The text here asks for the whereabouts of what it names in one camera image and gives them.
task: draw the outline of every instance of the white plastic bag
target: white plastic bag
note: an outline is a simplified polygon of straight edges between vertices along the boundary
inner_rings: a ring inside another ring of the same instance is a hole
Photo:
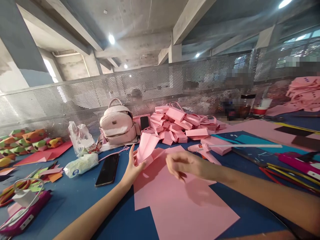
[[[90,170],[94,166],[97,166],[98,164],[99,164],[98,154],[96,153],[85,154],[82,157],[78,158],[77,160],[69,162],[65,166],[63,171],[66,173],[66,175],[69,178],[73,178],[78,174],[85,173],[86,171]]]
[[[74,122],[70,121],[68,130],[77,157],[81,157],[84,154],[99,153],[97,144],[93,140],[86,125],[80,124],[76,126]]]

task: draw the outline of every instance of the smartphone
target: smartphone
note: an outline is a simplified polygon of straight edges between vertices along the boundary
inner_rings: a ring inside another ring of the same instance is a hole
[[[96,187],[114,183],[119,161],[119,153],[113,154],[104,160],[101,171],[99,173]]]
[[[140,118],[140,124],[141,124],[141,131],[147,127],[150,126],[149,124],[149,118],[148,117],[141,117]]]

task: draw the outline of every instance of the forearm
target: forearm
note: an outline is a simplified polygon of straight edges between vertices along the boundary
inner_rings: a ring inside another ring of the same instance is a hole
[[[54,239],[91,239],[105,218],[120,202],[129,189],[129,186],[119,183]]]
[[[320,198],[223,166],[215,166],[212,173],[217,182],[320,236]]]

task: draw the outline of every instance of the backpack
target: backpack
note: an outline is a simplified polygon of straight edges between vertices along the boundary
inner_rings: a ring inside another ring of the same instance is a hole
[[[118,100],[120,105],[111,106],[111,103]],[[135,123],[130,110],[122,105],[122,102],[115,98],[109,103],[108,109],[100,119],[100,132],[110,145],[122,144],[132,141],[137,137]]]

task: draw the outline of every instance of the metal mesh panel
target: metal mesh panel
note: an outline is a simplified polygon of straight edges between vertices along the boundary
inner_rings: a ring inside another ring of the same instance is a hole
[[[67,139],[68,123],[74,121],[86,124],[97,137],[99,120],[115,97],[135,116],[171,101],[191,112],[214,115],[222,99],[244,93],[259,98],[271,85],[268,97],[273,105],[280,104],[288,101],[285,93],[294,77],[320,71],[317,58],[302,59],[308,56],[320,56],[320,38],[2,94],[0,135],[46,128],[51,137]]]

